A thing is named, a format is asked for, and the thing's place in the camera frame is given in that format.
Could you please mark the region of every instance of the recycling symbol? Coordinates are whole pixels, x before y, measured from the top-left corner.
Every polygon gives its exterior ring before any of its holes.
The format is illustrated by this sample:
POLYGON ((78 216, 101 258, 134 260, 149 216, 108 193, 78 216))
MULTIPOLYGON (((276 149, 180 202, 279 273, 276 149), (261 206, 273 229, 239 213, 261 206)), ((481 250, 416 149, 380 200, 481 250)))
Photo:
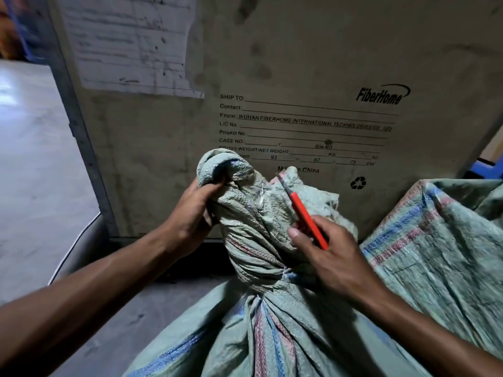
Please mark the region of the recycling symbol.
POLYGON ((351 189, 363 189, 367 185, 365 177, 357 177, 354 181, 351 181, 351 189))

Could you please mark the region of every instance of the fingernail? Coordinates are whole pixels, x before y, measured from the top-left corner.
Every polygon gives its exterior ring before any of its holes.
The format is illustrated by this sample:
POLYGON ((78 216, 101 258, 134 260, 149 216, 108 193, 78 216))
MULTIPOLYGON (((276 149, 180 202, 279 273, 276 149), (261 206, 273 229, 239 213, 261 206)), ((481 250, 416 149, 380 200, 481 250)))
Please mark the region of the fingernail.
POLYGON ((288 233, 288 236, 292 239, 294 239, 295 237, 297 237, 299 235, 299 231, 296 228, 288 228, 288 230, 286 230, 286 231, 288 233))

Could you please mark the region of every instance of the fiberhome logo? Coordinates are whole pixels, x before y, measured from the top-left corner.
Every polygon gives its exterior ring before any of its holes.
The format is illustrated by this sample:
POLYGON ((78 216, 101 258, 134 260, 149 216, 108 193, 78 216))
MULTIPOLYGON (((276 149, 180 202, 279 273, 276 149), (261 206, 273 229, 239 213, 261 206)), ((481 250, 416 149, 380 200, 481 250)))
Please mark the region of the fiberhome logo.
POLYGON ((388 90, 381 90, 380 92, 374 92, 371 88, 362 87, 357 101, 361 102, 372 102, 372 103, 382 103, 382 104, 399 104, 402 98, 405 98, 408 94, 411 93, 411 89, 404 84, 398 83, 390 83, 383 84, 381 87, 392 86, 392 90, 399 91, 401 89, 402 92, 398 92, 397 94, 389 94, 388 90))

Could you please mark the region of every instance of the cable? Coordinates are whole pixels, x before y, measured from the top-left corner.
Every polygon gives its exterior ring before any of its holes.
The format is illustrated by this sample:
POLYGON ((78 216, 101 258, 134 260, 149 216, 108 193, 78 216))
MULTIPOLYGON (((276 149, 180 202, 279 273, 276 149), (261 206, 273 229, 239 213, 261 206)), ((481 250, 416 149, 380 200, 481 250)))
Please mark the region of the cable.
POLYGON ((77 242, 79 241, 79 239, 82 237, 82 235, 84 235, 85 231, 87 229, 89 229, 89 227, 97 220, 97 218, 100 216, 101 213, 98 213, 92 220, 91 222, 89 222, 87 224, 87 226, 80 232, 80 234, 77 236, 77 239, 73 242, 72 246, 70 247, 70 249, 66 252, 65 256, 63 257, 63 259, 61 260, 61 262, 59 263, 59 265, 56 267, 56 271, 54 271, 54 274, 52 275, 51 279, 49 280, 49 283, 47 283, 47 285, 52 285, 52 282, 54 282, 54 279, 56 279, 56 276, 58 275, 58 272, 61 270, 61 267, 63 267, 63 264, 65 263, 65 261, 68 259, 68 257, 70 256, 70 253, 72 252, 72 250, 75 248, 75 245, 77 245, 77 242))

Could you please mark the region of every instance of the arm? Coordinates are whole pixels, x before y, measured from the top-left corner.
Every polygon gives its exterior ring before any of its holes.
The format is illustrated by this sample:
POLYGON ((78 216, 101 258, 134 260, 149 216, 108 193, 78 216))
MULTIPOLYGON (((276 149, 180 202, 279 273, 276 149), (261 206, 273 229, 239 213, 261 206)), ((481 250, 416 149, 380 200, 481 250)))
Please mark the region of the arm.
POLYGON ((288 230, 292 244, 305 253, 330 289, 399 342, 432 375, 503 375, 503 362, 449 332, 387 289, 345 228, 323 217, 313 216, 313 220, 330 239, 328 250, 314 246, 297 228, 288 230))
POLYGON ((206 202, 223 185, 194 182, 169 219, 132 245, 0 308, 0 374, 45 376, 211 228, 206 202))

